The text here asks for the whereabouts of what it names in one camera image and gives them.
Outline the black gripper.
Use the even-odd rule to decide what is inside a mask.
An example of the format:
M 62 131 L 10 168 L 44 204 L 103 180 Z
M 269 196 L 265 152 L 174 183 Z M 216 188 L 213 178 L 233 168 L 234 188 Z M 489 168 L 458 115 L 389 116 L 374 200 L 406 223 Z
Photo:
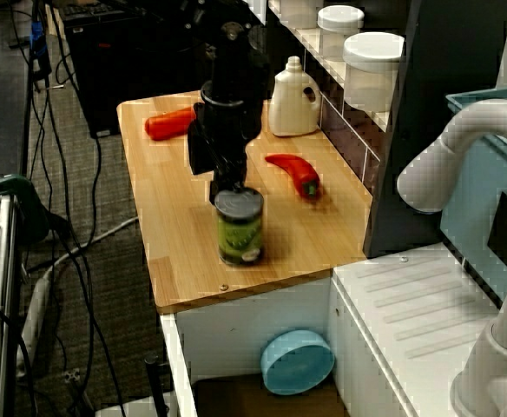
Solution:
M 247 176 L 246 146 L 262 127 L 263 103 L 236 107 L 195 103 L 195 119 L 188 126 L 188 161 L 194 175 L 214 172 L 209 202 L 222 190 L 240 192 Z

